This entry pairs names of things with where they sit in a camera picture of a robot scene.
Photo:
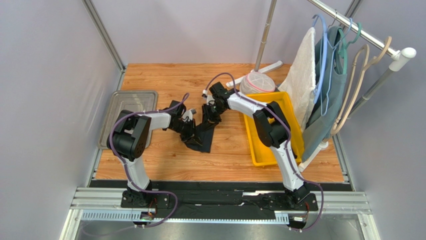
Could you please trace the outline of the black paper napkin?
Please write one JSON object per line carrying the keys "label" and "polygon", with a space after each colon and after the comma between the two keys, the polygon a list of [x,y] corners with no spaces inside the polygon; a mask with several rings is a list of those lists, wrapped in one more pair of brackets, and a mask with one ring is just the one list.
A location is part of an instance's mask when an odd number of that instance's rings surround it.
{"label": "black paper napkin", "polygon": [[195,128],[195,133],[197,133],[199,135],[199,137],[201,138],[201,146],[187,146],[187,148],[196,151],[196,152],[201,152],[201,153],[210,153],[211,152],[211,147],[212,147],[212,143],[213,143],[213,136],[214,136],[214,129],[210,129],[207,131],[198,131],[198,125],[196,125]]}

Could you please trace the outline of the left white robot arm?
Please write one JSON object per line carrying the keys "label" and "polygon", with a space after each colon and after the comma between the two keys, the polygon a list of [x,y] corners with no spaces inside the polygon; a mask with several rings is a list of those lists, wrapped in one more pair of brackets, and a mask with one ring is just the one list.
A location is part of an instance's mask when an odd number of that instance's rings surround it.
{"label": "left white robot arm", "polygon": [[195,113],[195,109],[187,109],[183,102],[175,100],[161,110],[122,110],[119,113],[107,139],[107,147],[123,165],[127,176],[127,199],[146,203],[154,195],[142,158],[153,130],[170,129],[180,134],[183,142],[202,143],[196,135]]}

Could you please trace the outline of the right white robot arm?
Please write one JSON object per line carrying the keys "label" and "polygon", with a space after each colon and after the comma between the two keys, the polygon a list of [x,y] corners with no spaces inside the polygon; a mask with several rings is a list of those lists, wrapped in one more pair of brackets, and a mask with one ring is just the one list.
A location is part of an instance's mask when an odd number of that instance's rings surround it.
{"label": "right white robot arm", "polygon": [[287,192],[286,200],[291,205],[300,204],[310,193],[303,180],[291,148],[291,128],[275,101],[261,102],[252,99],[235,89],[226,89],[220,82],[208,84],[202,96],[200,130],[206,131],[217,126],[221,114],[234,110],[253,119],[261,143],[270,148],[279,166],[282,184]]}

